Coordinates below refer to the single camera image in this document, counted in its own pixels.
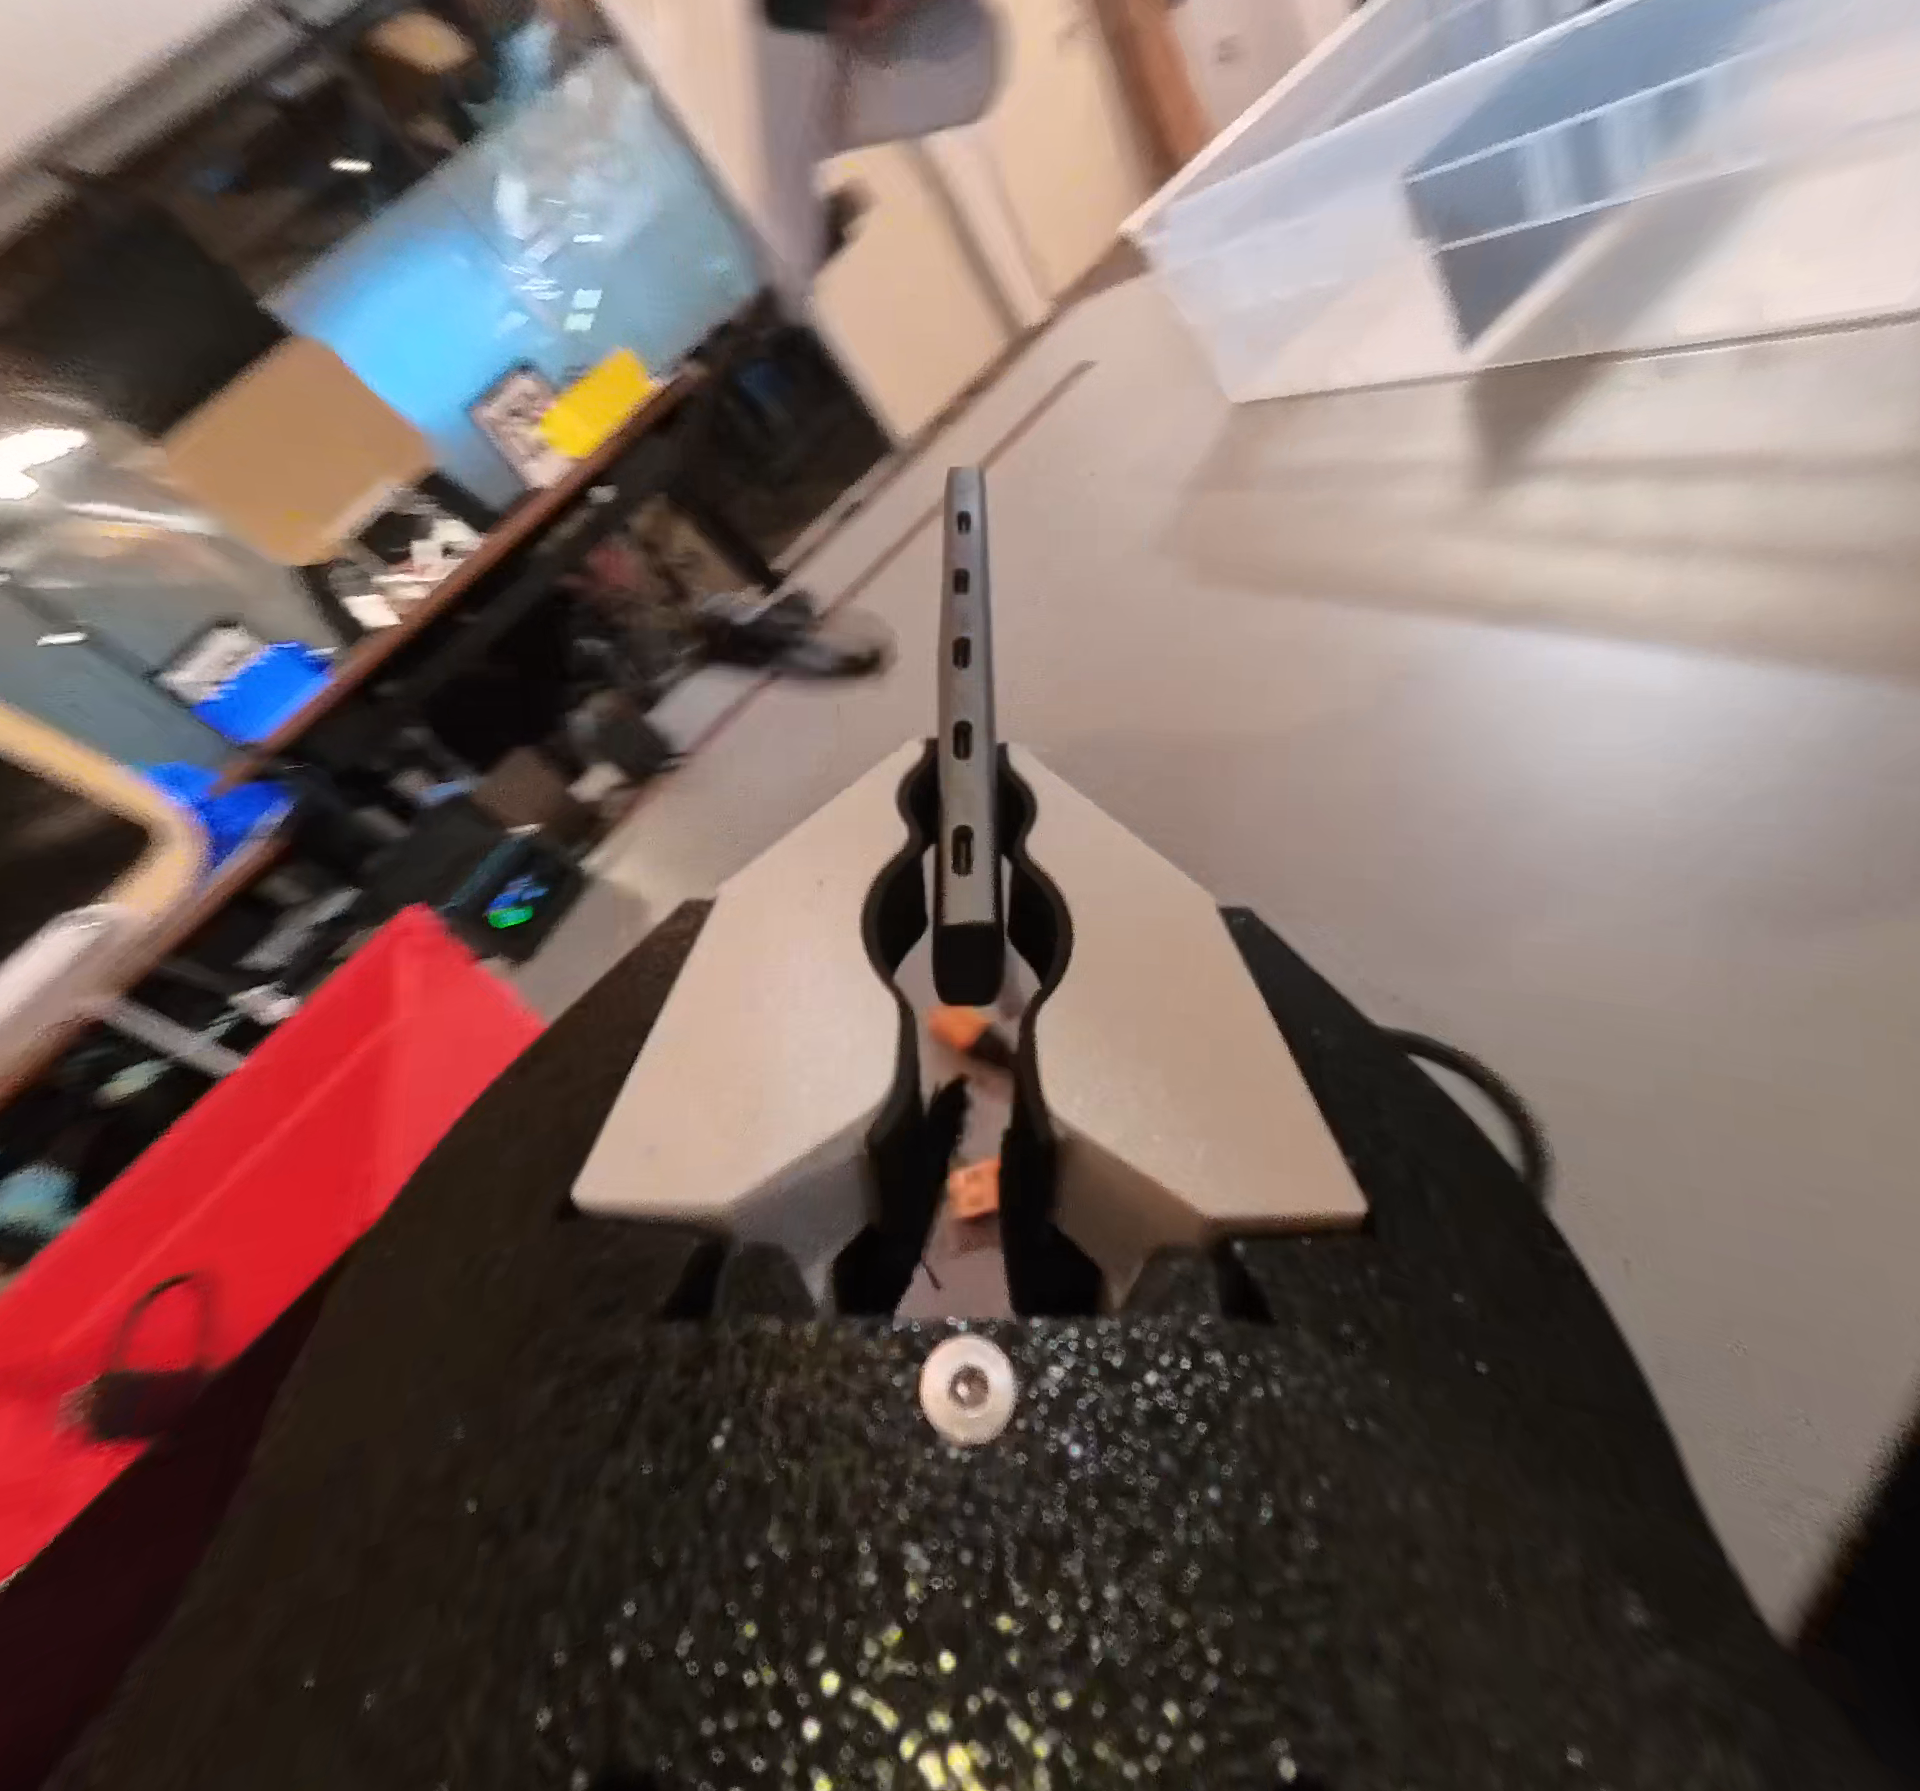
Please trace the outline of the printed tag sign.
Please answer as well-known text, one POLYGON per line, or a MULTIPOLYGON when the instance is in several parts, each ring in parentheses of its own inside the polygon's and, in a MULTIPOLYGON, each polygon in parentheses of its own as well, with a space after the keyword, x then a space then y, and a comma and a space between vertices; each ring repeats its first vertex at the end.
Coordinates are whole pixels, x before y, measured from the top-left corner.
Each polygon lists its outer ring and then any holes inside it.
POLYGON ((557 449, 543 421, 557 400, 532 363, 505 369, 468 404, 468 419, 526 491, 550 490, 567 477, 572 458, 557 449))
POLYGON ((157 690, 186 709, 220 700, 231 683, 269 651, 270 640, 241 620, 215 620, 183 640, 151 673, 157 690))

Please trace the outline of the clear plastic bin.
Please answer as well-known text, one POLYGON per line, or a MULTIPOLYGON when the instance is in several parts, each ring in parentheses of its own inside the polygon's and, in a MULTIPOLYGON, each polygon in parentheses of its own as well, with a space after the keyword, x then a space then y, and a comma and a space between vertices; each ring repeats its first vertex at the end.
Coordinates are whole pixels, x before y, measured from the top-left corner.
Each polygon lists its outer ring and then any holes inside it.
POLYGON ((1369 0, 1126 233, 1235 403, 1917 315, 1918 0, 1369 0))

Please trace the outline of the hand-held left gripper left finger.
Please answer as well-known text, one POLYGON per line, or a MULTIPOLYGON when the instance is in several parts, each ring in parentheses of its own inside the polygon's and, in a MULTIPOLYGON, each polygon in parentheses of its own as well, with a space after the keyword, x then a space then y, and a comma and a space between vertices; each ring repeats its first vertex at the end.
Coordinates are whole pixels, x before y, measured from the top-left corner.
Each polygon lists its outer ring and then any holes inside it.
POLYGON ((716 894, 573 1181, 591 1217, 781 1253, 842 1315, 896 1315, 965 1109, 926 1082, 899 965, 929 935, 937 759, 910 740, 716 894))

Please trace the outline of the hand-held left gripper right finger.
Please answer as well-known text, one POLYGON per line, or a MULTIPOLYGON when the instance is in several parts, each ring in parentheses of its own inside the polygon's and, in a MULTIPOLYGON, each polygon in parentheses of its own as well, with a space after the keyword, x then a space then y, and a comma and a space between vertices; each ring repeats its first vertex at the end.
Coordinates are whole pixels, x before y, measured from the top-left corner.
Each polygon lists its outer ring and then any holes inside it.
POLYGON ((1210 891, 1001 751, 1026 994, 998 1226, 1014 1315, 1124 1307, 1164 1250, 1345 1235, 1369 1204, 1210 891))

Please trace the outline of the black power station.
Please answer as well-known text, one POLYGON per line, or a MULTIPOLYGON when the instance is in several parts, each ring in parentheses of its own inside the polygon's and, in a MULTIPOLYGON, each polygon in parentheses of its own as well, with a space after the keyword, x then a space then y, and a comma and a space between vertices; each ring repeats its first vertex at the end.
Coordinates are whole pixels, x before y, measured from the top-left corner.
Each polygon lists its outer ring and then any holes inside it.
POLYGON ((587 883, 564 844, 516 827, 468 867, 436 915, 477 957, 517 965, 538 954, 587 883))

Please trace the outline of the grey usb hub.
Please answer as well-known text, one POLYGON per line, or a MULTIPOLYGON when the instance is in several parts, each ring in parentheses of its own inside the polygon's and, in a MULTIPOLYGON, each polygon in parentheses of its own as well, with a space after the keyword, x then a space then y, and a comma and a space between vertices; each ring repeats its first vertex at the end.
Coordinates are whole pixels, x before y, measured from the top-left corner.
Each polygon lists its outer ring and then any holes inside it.
POLYGON ((1006 912, 998 851, 998 734, 988 482, 949 471, 942 507, 939 832, 933 872, 931 963, 951 1007, 988 1007, 1002 990, 1006 912))

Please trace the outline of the small blue plastic bin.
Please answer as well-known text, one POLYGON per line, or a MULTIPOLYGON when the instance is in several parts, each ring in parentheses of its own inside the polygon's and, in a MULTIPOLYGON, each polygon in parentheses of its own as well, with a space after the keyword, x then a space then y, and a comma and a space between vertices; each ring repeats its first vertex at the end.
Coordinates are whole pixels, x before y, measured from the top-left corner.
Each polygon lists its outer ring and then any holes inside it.
POLYGON ((304 644, 272 644, 187 713, 235 748, 261 748, 333 681, 333 658, 304 644))

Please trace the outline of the black wall screen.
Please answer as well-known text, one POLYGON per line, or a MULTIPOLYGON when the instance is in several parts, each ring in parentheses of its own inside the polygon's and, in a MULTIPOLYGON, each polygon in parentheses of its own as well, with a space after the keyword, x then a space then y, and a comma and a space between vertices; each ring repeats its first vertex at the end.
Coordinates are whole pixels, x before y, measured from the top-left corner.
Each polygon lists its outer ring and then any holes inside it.
POLYGON ((5 242, 2 367, 161 440, 284 338, 248 282, 145 205, 68 203, 5 242))

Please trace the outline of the black orange-plug cable yellow tie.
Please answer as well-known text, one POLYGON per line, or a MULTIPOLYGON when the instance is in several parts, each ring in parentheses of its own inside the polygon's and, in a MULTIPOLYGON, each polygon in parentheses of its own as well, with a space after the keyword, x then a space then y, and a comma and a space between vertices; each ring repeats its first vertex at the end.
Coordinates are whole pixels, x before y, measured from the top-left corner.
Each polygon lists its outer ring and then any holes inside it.
MULTIPOLYGON (((934 1006, 926 1012, 926 1034, 967 1065, 1011 1076, 1014 1046, 991 1009, 934 1006)), ((949 1176, 949 1204, 964 1223, 982 1223, 998 1214, 998 1154, 964 1163, 949 1176)))

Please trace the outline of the red plastic bin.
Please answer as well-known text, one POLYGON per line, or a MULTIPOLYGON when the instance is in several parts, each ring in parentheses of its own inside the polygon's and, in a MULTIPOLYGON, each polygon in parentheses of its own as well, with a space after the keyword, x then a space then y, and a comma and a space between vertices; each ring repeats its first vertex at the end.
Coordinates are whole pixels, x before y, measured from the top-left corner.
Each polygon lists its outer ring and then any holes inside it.
POLYGON ((35 1254, 2 1300, 2 1573, 147 1451, 80 1417, 111 1369, 228 1370, 540 1039, 431 912, 397 915, 35 1254))

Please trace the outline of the large blue plastic bin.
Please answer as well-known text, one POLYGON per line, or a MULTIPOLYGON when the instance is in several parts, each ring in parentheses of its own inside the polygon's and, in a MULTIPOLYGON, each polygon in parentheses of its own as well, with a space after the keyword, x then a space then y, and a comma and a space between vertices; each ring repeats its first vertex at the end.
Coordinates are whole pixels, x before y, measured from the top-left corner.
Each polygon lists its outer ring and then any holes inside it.
POLYGON ((252 840, 279 832, 297 809, 293 790, 275 780, 228 786, 220 772, 190 762, 148 762, 138 770, 201 825, 208 869, 226 867, 252 840))

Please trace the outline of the yellow plastic bin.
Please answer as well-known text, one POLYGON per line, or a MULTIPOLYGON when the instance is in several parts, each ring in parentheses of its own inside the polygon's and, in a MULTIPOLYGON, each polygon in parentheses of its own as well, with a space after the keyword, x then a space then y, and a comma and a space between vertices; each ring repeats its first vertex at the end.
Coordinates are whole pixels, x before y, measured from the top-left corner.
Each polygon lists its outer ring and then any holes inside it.
POLYGON ((559 390, 540 413, 540 440, 572 462, 591 461, 660 393, 660 382, 630 346, 609 351, 559 390))

